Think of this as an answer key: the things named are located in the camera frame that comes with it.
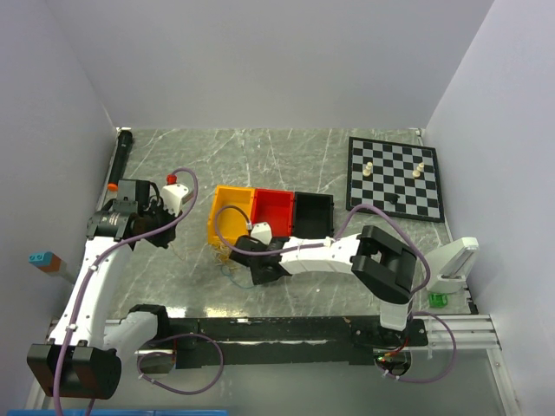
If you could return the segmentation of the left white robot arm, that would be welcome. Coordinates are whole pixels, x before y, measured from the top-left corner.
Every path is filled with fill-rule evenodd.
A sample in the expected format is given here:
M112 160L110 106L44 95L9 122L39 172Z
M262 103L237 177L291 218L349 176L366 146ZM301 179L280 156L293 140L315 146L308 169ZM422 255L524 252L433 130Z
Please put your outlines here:
M121 379L123 363L144 344L162 348L170 341L165 307L131 308L114 329L108 309L121 272L135 245L147 241L167 248L174 220L193 192L170 178L162 188L151 181L123 179L88 221L82 266L62 317L43 344L33 344L28 366L44 393L53 397L107 400Z

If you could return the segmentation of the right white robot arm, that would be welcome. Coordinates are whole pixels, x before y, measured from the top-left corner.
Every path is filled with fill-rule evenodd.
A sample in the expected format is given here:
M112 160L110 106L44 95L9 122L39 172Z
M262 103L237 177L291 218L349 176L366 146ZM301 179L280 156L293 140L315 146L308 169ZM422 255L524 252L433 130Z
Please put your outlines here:
M309 272L355 276L380 302L381 340L394 346L408 336L416 255L378 227L338 239L274 237L268 244L244 235L230 259L250 270L255 285Z

